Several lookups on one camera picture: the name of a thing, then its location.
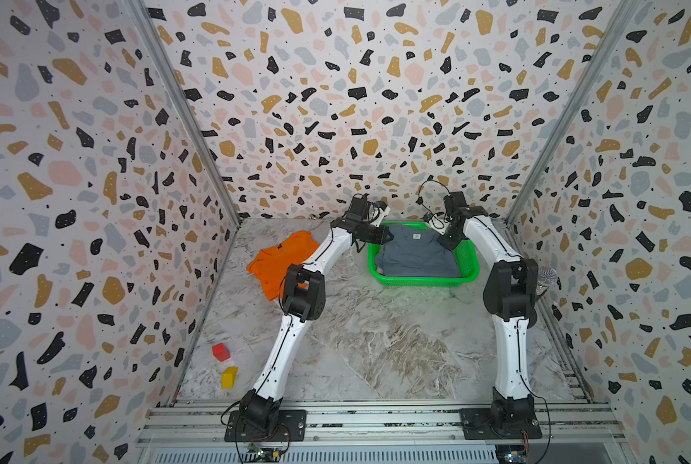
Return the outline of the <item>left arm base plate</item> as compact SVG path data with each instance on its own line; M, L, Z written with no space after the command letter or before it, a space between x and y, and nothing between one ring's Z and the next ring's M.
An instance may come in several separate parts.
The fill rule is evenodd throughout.
M256 419L252 413L234 411L227 420L224 441L234 442L303 442L308 414L304 409L285 409L266 419Z

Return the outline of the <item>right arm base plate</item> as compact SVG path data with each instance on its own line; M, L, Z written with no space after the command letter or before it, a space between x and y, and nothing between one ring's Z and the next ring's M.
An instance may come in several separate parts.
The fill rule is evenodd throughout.
M506 414L492 408L459 410L465 440L522 440L541 439L543 432L529 411Z

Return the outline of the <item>green plastic basket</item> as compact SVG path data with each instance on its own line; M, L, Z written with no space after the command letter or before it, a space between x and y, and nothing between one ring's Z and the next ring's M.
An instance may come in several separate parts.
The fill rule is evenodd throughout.
M389 222L389 224L394 223L403 223L417 229L431 229L424 222ZM384 286L457 287L472 282L479 276L480 265L477 252L470 241L462 241L453 250L462 273L460 278L390 278L384 276L375 265L375 257L380 252L381 247L374 244L368 245L368 269L372 277Z

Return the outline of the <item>orange t-shirt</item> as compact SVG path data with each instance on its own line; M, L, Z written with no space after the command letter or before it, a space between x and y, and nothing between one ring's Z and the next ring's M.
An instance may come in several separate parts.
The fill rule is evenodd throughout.
M287 269L305 262L320 246L309 231L293 233L273 247L262 249L246 270L258 279L268 301L276 300L282 290Z

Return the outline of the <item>grey t-shirt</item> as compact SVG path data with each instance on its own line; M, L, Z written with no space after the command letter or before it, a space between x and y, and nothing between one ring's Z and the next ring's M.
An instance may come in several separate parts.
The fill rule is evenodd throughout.
M432 229L417 229L403 223L388 225L392 239L375 257L376 268L390 278L460 278L457 259L438 243Z

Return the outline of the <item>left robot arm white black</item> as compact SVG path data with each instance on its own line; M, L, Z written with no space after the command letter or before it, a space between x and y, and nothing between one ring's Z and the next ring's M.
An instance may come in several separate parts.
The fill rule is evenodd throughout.
M273 434L296 353L325 308L327 275L351 246L392 240L382 223L389 213L384 201L355 195L347 212L332 220L323 243L303 263L287 268L278 298L283 313L279 334L258 380L239 402L241 423L266 436Z

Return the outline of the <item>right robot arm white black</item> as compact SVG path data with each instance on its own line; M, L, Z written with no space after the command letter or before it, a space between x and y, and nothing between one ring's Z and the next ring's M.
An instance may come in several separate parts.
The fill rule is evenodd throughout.
M438 243L453 251L470 241L491 266L483 291L485 309L496 330L498 372L490 407L490 428L500 436L538 425L527 375L527 330L537 322L535 310L538 265L523 257L496 230L485 209L471 207L460 191L448 193L444 231Z

